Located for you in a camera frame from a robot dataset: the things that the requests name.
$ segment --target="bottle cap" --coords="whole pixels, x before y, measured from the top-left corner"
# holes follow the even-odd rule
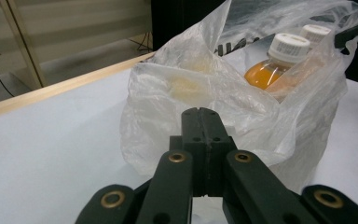
[[[330,33],[330,29],[319,25],[305,25],[300,35],[310,41],[310,47],[315,48],[322,39]]]
[[[292,34],[276,34],[269,47],[270,57],[286,63],[300,63],[307,57],[310,42]]]

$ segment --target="white table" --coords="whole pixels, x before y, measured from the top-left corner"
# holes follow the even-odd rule
[[[98,189],[146,181],[120,151],[129,72],[31,103],[12,100],[20,106],[4,103],[11,108],[0,111],[0,223],[74,223]],[[313,183],[358,203],[358,83],[348,84]]]

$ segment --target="bottle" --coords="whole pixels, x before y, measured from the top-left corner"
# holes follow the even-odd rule
[[[310,50],[314,49],[322,39],[330,33],[330,29],[320,25],[305,25],[300,35],[310,41]]]
[[[292,34],[276,34],[268,50],[269,59],[251,67],[244,75],[249,84],[265,90],[296,63],[304,61],[310,42]]]

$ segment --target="white plastic bag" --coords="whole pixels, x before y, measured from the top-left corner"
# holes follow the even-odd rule
[[[293,6],[289,4],[293,1],[281,1],[277,5],[281,8],[273,8],[274,15],[281,10],[281,15],[296,18],[297,24],[283,17],[279,28],[270,31],[299,27],[310,17],[325,15],[334,15],[336,20],[321,24],[336,30],[343,24],[358,23],[358,15],[353,16],[358,6],[348,5],[347,1],[328,2],[328,7],[312,7],[305,1]],[[169,148],[169,136],[180,135],[181,113],[194,106],[208,107],[220,114],[238,148],[253,151],[287,188],[299,192],[324,153],[338,100],[346,91],[344,71],[353,57],[355,43],[351,45],[351,54],[344,56],[334,49],[331,34],[305,62],[287,72],[291,76],[312,69],[301,83],[285,93],[261,91],[250,86],[242,75],[265,55],[258,54],[257,58],[256,53],[249,54],[252,45],[226,58],[213,54],[227,27],[230,4],[226,1],[203,21],[169,41],[153,58],[132,68],[120,124],[123,156],[140,174],[152,175],[160,156]],[[300,9],[305,6],[311,13],[304,16]],[[249,22],[252,26],[276,25],[265,17],[272,11],[257,11],[257,20],[249,19],[242,26]],[[324,64],[315,69],[315,62]],[[273,97],[275,93],[280,101]]]

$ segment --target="orange liquid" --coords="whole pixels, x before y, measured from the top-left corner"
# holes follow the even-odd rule
[[[251,67],[244,77],[252,86],[265,90],[269,85],[274,83],[281,74],[282,72],[278,71],[278,68],[272,70],[267,68],[264,63],[258,63]]]

